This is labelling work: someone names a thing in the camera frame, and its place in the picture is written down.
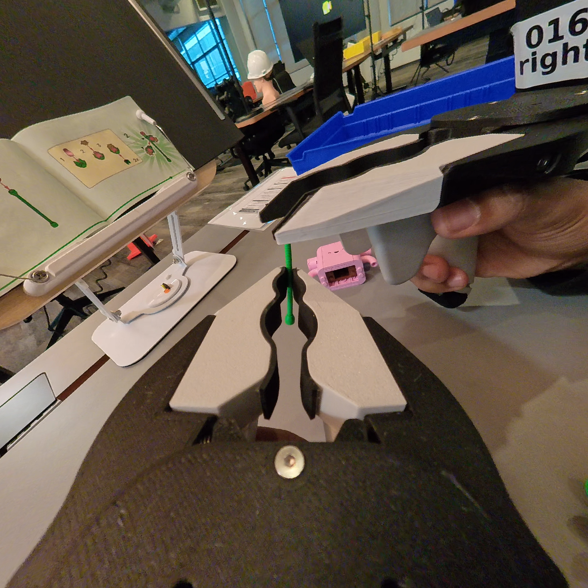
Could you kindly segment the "instruction booklet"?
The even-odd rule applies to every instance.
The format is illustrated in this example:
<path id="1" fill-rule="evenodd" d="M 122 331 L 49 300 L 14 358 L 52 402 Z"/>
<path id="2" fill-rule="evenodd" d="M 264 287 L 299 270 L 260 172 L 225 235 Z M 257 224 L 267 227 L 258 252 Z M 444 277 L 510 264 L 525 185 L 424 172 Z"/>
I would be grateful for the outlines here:
<path id="1" fill-rule="evenodd" d="M 131 97 L 1 139 L 1 294 L 189 164 Z"/>

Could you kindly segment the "white hard hat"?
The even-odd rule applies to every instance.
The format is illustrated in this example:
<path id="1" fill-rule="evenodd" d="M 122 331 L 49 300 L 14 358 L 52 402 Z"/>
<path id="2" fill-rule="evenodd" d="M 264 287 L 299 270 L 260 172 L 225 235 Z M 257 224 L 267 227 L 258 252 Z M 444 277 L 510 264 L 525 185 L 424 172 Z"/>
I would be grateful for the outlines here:
<path id="1" fill-rule="evenodd" d="M 251 51 L 247 56 L 247 78 L 256 80 L 271 74 L 273 63 L 267 53 L 260 49 Z"/>

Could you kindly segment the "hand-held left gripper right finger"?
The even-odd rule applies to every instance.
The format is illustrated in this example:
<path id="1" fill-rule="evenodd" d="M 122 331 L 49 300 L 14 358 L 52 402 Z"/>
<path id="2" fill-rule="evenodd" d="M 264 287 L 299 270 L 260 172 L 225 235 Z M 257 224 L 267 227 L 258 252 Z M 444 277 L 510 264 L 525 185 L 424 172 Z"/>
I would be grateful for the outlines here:
<path id="1" fill-rule="evenodd" d="M 340 430 L 349 419 L 403 411 L 406 400 L 361 314 L 301 270 L 295 299 L 307 337 L 300 391 L 309 417 Z"/>

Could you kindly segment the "green toy brick stem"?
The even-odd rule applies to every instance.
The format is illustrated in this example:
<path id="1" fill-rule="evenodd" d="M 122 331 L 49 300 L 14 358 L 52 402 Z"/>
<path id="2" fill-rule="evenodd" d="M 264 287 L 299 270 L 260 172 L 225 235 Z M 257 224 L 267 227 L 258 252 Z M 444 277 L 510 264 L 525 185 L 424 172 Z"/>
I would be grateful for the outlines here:
<path id="1" fill-rule="evenodd" d="M 288 283 L 286 291 L 286 315 L 285 324 L 291 326 L 295 324 L 295 316 L 293 314 L 293 264 L 292 264 L 292 246 L 290 244 L 284 245 L 285 268 L 288 274 Z"/>

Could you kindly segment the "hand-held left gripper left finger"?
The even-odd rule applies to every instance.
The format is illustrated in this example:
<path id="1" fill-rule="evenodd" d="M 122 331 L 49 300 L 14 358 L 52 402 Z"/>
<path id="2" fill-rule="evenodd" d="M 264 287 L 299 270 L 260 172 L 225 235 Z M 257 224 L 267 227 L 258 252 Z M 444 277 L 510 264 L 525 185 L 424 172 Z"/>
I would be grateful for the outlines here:
<path id="1" fill-rule="evenodd" d="M 271 336 L 281 324 L 283 268 L 216 312 L 170 400 L 173 410 L 233 419 L 270 418 L 279 375 Z"/>

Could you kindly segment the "wooden top office desk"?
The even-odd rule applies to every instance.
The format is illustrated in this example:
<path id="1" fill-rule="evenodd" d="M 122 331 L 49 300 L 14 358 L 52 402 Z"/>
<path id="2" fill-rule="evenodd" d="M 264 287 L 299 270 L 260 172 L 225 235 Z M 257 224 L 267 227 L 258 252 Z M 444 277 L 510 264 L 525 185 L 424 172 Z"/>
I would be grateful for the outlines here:
<path id="1" fill-rule="evenodd" d="M 443 38 L 451 33 L 477 25 L 478 23 L 486 22 L 489 19 L 496 18 L 503 13 L 515 9 L 515 7 L 516 1 L 502 1 L 472 15 L 455 18 L 445 23 L 425 28 L 419 34 L 405 41 L 401 46 L 401 51 L 406 52 L 412 50 L 413 48 Z"/>
<path id="2" fill-rule="evenodd" d="M 413 25 L 397 25 L 387 31 L 383 38 L 373 45 L 369 50 L 366 50 L 360 55 L 357 55 L 351 59 L 343 61 L 342 71 L 347 75 L 348 89 L 355 90 L 356 101 L 358 104 L 364 103 L 364 91 L 360 79 L 360 64 L 365 62 L 367 59 L 370 59 L 371 61 L 382 59 L 385 73 L 386 93 L 392 92 L 393 86 L 390 67 L 390 54 L 400 48 L 402 44 L 406 42 L 407 33 L 411 29 L 413 29 Z M 302 131 L 298 124 L 298 120 L 291 106 L 292 104 L 296 103 L 297 100 L 305 97 L 307 94 L 312 94 L 312 91 L 312 84 L 303 84 L 301 86 L 297 86 L 279 95 L 273 102 L 263 107 L 259 107 L 250 114 L 237 119 L 235 124 L 237 128 L 245 129 L 255 123 L 258 123 L 273 112 L 279 112 L 280 110 L 284 109 L 295 121 L 297 132 L 301 133 Z"/>

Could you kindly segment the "blue plastic bin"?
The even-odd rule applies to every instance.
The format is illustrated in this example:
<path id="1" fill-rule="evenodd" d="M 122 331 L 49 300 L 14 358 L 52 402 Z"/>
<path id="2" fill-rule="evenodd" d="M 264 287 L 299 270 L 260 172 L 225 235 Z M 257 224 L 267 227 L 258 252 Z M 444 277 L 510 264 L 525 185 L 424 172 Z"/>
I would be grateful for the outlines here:
<path id="1" fill-rule="evenodd" d="M 337 113 L 288 153 L 297 174 L 382 137 L 426 125 L 453 109 L 502 100 L 515 92 L 514 57 L 443 77 Z"/>

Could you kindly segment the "person's right hand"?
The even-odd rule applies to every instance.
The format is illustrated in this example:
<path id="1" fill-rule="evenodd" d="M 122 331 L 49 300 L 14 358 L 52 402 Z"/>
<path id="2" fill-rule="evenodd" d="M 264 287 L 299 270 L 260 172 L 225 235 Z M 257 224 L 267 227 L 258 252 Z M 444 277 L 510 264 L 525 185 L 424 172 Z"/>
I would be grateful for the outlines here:
<path id="1" fill-rule="evenodd" d="M 505 185 L 437 209 L 445 239 L 478 236 L 477 277 L 524 279 L 587 265 L 587 181 Z"/>

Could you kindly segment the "pink toy brick pot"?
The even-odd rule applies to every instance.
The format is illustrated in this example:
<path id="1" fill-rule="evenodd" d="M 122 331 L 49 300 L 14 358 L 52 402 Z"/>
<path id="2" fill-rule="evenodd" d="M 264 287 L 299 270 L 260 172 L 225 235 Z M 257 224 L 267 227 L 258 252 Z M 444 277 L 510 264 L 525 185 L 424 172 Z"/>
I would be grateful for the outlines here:
<path id="1" fill-rule="evenodd" d="M 317 276 L 330 290 L 340 290 L 363 284 L 366 271 L 376 268 L 378 261 L 371 249 L 362 254 L 349 254 L 341 242 L 335 242 L 319 247 L 317 255 L 307 260 L 307 266 L 310 277 Z"/>

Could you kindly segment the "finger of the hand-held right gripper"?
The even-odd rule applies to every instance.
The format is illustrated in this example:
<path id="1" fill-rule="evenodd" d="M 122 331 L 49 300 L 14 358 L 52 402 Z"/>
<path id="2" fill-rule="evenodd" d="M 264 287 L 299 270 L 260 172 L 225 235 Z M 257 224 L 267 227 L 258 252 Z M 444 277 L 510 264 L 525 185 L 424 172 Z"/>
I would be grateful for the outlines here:
<path id="1" fill-rule="evenodd" d="M 417 155 L 428 145 L 427 133 L 401 134 L 344 153 L 308 170 L 282 189 L 259 213 L 262 222 L 287 216 L 310 194 L 327 185 L 343 182 L 369 170 Z"/>
<path id="2" fill-rule="evenodd" d="M 440 203 L 442 166 L 520 137 L 487 134 L 437 143 L 403 162 L 321 187 L 277 227 L 279 245 L 329 237 L 430 213 Z"/>

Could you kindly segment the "white book stand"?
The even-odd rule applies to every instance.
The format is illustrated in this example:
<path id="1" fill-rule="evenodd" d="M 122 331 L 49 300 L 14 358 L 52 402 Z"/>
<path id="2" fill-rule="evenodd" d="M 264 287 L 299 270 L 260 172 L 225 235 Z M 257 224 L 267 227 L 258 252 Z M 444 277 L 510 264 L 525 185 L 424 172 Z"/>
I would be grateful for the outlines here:
<path id="1" fill-rule="evenodd" d="M 118 366 L 130 366 L 146 356 L 166 334 L 234 267 L 231 254 L 184 253 L 176 210 L 213 180 L 214 161 L 166 183 L 150 200 L 94 235 L 68 246 L 25 276 L 23 284 L 1 297 L 1 329 L 26 319 L 45 302 L 76 285 L 106 319 L 92 341 Z M 133 238 L 167 216 L 172 262 L 142 287 L 119 311 L 110 311 L 83 281 Z"/>

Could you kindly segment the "mannequin head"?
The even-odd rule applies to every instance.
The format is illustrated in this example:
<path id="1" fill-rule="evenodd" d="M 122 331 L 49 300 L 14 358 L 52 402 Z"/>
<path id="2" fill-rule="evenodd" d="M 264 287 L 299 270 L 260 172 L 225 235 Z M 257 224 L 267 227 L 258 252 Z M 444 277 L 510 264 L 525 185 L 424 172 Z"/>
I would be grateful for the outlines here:
<path id="1" fill-rule="evenodd" d="M 273 80 L 268 77 L 256 78 L 253 84 L 257 93 L 262 95 L 264 107 L 274 103 L 280 97 L 280 92 L 274 87 Z"/>

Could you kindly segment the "dark grey board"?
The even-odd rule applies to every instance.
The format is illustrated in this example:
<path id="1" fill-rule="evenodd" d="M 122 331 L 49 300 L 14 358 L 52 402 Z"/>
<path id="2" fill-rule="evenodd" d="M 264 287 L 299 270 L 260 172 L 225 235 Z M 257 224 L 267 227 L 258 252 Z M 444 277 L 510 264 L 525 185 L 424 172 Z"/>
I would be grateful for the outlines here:
<path id="1" fill-rule="evenodd" d="M 1 137 L 130 96 L 196 168 L 241 131 L 137 1 L 1 1 Z"/>

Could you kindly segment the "black office chair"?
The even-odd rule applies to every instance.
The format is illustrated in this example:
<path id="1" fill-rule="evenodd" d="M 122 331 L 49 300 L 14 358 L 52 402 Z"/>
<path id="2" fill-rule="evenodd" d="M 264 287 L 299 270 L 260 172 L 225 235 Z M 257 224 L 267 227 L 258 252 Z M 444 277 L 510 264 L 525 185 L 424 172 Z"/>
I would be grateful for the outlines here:
<path id="1" fill-rule="evenodd" d="M 319 123 L 350 110 L 343 87 L 342 18 L 313 25 L 313 102 Z"/>
<path id="2" fill-rule="evenodd" d="M 102 271 L 102 277 L 96 280 L 96 285 L 107 278 L 106 267 L 110 266 L 111 264 L 112 261 L 109 259 L 102 266 L 100 266 L 99 269 Z M 97 290 L 94 294 L 101 302 L 104 302 L 108 298 L 117 295 L 122 290 L 124 290 L 124 287 L 108 290 L 105 292 L 104 287 L 100 285 L 99 290 Z M 93 305 L 90 299 L 86 296 L 82 296 L 77 299 L 70 299 L 64 294 L 58 295 L 54 300 L 52 300 L 52 302 L 59 303 L 62 306 L 62 309 L 58 313 L 57 317 L 53 321 L 50 321 L 47 308 L 46 306 L 43 306 L 43 311 L 47 319 L 48 331 L 53 333 L 49 343 L 47 344 L 47 349 L 56 343 L 61 338 L 61 336 L 63 336 L 66 327 L 74 316 L 78 316 L 82 320 L 87 318 L 89 315 L 84 311 L 84 308 Z"/>

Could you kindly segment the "laminated paper sheet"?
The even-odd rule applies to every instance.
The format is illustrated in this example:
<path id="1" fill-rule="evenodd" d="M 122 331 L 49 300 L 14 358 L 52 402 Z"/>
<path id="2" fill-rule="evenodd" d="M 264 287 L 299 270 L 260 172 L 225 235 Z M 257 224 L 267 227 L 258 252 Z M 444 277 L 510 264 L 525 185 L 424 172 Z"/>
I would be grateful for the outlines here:
<path id="1" fill-rule="evenodd" d="M 209 224 L 241 231 L 264 231 L 270 223 L 260 221 L 260 211 L 296 177 L 297 173 L 291 166 L 278 169 L 231 206 L 221 211 L 209 221 Z"/>

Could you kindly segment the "yellow plastic bin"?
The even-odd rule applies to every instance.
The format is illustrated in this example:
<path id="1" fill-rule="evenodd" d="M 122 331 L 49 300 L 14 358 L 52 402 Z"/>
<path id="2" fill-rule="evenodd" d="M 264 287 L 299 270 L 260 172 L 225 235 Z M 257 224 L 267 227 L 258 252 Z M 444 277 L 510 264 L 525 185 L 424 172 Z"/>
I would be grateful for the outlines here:
<path id="1" fill-rule="evenodd" d="M 349 42 L 343 49 L 343 60 L 347 61 L 349 59 L 355 58 L 360 54 L 363 54 L 364 52 L 367 52 L 372 45 L 376 45 L 381 40 L 381 37 L 381 31 L 376 31 L 372 33 L 371 40 L 368 36 L 365 36 L 357 42 Z"/>

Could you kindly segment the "black monitor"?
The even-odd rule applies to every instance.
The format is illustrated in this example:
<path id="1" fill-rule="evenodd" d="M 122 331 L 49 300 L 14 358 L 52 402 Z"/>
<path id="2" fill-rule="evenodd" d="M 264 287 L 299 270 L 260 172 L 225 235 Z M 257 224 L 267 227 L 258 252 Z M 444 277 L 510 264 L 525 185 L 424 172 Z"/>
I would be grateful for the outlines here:
<path id="1" fill-rule="evenodd" d="M 315 22 L 342 18 L 345 38 L 366 29 L 363 1 L 279 1 L 290 44 L 309 38 Z"/>

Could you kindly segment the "red orange floor cone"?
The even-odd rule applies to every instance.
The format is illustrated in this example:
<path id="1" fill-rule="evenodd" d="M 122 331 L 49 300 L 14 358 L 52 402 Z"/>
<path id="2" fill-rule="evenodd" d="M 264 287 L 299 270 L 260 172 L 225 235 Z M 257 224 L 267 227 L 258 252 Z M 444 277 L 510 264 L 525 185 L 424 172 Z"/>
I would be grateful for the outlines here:
<path id="1" fill-rule="evenodd" d="M 132 260 L 133 258 L 138 257 L 140 254 L 143 254 L 152 265 L 157 264 L 160 259 L 156 253 L 154 253 L 154 247 L 158 240 L 158 235 L 153 234 L 151 236 L 147 236 L 144 233 L 134 239 L 131 243 L 128 244 L 129 254 L 127 256 L 127 260 Z"/>

